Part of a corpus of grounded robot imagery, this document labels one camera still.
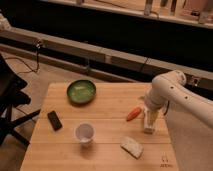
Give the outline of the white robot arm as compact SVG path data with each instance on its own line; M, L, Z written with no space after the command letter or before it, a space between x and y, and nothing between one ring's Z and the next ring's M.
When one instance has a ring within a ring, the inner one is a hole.
M186 76L179 70L153 78L144 97L144 128L153 129L158 111L166 101L173 101L213 129L213 101L187 90L185 84Z

